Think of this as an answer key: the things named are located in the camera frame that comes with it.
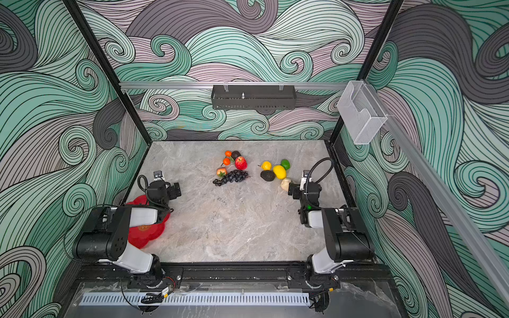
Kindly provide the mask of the red flower-shaped fruit bowl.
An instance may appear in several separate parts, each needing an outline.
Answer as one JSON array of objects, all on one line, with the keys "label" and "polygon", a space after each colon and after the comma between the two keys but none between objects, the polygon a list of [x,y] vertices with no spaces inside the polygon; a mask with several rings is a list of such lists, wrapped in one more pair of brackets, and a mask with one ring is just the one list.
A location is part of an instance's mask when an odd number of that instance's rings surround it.
[{"label": "red flower-shaped fruit bowl", "polygon": [[162,222],[154,225],[141,225],[129,229],[128,241],[138,249],[143,249],[149,242],[159,238],[166,229],[166,222],[170,218],[167,213]]}]

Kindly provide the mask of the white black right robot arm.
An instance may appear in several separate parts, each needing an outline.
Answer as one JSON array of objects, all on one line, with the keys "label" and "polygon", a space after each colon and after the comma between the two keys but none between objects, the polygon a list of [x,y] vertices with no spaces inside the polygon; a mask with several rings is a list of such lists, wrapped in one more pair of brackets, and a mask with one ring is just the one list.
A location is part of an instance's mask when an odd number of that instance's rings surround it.
[{"label": "white black right robot arm", "polygon": [[305,185],[293,182],[288,186],[288,195],[300,202],[301,224],[321,229],[325,238],[325,247],[308,257],[308,275],[333,274],[349,264],[371,261],[375,256],[374,248],[358,211],[345,205],[319,208],[321,185],[312,182],[308,187],[306,190]]}]

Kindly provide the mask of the large yellow lemon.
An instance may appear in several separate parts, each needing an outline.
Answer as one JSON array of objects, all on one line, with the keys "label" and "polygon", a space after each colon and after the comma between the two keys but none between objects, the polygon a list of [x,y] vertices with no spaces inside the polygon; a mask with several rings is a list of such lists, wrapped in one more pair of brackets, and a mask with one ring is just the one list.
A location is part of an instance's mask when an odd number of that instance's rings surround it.
[{"label": "large yellow lemon", "polygon": [[279,180],[283,180],[286,178],[287,176],[287,172],[286,172],[286,169],[285,167],[281,166],[281,165],[276,165],[273,167],[273,173],[274,175],[279,179]]}]

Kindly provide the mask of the red apple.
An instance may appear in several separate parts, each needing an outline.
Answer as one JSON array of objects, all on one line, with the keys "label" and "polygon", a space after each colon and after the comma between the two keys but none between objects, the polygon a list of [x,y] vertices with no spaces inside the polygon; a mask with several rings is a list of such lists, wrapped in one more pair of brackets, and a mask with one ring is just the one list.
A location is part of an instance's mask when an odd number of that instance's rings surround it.
[{"label": "red apple", "polygon": [[238,170],[246,170],[246,169],[247,169],[247,167],[248,167],[248,164],[247,164],[246,159],[245,159],[243,156],[238,156],[238,157],[235,159],[235,167],[236,167]]}]

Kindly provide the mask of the dark avocado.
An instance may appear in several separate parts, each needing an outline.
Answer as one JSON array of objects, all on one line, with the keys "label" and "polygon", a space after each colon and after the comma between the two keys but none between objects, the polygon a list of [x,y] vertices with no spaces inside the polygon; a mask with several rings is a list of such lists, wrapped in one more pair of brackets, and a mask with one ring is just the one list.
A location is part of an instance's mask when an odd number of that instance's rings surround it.
[{"label": "dark avocado", "polygon": [[260,177],[266,182],[272,182],[276,178],[276,175],[271,170],[264,170],[261,172]]}]

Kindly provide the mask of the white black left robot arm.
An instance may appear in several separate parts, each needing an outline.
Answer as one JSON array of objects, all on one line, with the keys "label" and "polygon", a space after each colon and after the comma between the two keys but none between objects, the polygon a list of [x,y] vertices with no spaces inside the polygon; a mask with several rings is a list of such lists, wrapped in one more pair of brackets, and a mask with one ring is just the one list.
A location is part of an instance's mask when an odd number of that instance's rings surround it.
[{"label": "white black left robot arm", "polygon": [[144,195],[130,205],[101,205],[91,209],[76,237],[72,256],[85,263],[111,263],[131,274],[150,274],[156,281],[163,279],[159,257],[142,251],[148,242],[165,230],[173,209],[169,202],[182,195],[180,184],[171,184],[157,175],[148,185],[138,179]]}]

